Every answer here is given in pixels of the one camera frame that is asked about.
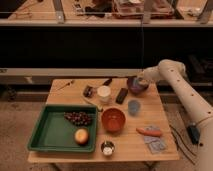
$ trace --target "grapes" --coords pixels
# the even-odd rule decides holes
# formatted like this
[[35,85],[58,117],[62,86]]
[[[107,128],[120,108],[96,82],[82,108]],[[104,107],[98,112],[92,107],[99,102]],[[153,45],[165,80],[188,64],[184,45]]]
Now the grapes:
[[92,123],[92,117],[86,112],[66,112],[64,118],[76,126],[87,126]]

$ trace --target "blue cup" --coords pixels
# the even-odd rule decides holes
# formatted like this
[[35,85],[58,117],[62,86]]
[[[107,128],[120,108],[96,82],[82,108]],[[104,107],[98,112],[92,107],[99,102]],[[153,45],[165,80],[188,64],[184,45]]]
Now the blue cup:
[[130,100],[128,102],[128,112],[130,115],[134,116],[140,110],[141,104],[137,100]]

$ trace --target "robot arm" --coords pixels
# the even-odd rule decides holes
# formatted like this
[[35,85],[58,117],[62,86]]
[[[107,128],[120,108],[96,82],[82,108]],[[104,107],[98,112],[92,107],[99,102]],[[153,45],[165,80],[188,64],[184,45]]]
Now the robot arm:
[[184,74],[183,63],[162,60],[157,66],[144,69],[138,78],[148,83],[165,80],[173,88],[200,131],[196,170],[209,171],[213,168],[213,107],[184,80]]

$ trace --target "floor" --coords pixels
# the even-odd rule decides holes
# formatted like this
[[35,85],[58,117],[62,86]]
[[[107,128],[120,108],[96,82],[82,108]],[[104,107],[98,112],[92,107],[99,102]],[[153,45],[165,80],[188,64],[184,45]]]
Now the floor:
[[[10,96],[8,91],[1,91],[0,94],[0,171],[54,171],[48,164],[32,164],[27,162],[27,143],[35,122],[39,116],[48,90],[17,90],[16,96]],[[176,96],[171,92],[161,92],[161,99],[168,116],[169,123],[180,133],[187,146],[196,153],[197,147],[192,145],[185,127],[190,119]],[[204,94],[209,102],[213,104],[212,94]],[[193,156],[183,145],[180,138],[174,132],[178,144],[180,160],[160,162],[156,171],[193,171],[196,157]],[[70,171],[139,171],[148,170],[140,162],[118,163],[118,164],[58,164],[62,170]]]

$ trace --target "bowl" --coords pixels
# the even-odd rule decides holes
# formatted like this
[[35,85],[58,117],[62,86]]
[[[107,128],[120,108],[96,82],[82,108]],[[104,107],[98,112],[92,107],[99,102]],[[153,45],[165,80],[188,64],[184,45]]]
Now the bowl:
[[123,129],[126,118],[121,110],[109,108],[103,112],[101,121],[105,130],[114,133]]
[[149,84],[148,83],[139,84],[139,80],[137,79],[137,77],[131,76],[131,77],[128,77],[127,79],[127,86],[128,86],[128,90],[133,95],[139,95],[140,93],[144,92],[149,87]]
[[105,156],[111,156],[115,150],[115,145],[112,141],[104,141],[101,144],[101,151]]

